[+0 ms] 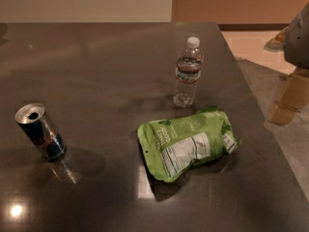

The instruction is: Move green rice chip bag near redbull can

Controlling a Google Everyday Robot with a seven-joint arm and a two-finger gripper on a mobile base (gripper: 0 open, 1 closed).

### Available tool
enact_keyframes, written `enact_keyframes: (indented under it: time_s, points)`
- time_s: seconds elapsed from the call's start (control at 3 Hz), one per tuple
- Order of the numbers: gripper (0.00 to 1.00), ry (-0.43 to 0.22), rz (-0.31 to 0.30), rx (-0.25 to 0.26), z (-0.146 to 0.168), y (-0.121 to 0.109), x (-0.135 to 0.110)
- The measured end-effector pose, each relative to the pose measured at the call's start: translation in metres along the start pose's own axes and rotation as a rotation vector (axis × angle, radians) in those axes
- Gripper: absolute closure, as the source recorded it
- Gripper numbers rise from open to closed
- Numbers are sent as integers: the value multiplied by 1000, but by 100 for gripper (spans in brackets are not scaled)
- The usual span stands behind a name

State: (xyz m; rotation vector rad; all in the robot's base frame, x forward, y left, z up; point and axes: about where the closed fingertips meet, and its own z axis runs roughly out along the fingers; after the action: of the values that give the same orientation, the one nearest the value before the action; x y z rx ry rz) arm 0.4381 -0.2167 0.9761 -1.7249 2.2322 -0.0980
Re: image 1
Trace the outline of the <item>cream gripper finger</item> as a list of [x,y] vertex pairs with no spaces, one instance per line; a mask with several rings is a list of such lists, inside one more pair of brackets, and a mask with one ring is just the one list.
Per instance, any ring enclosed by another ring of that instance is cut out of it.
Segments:
[[279,89],[268,120],[277,126],[287,126],[309,103],[309,70],[295,69]]

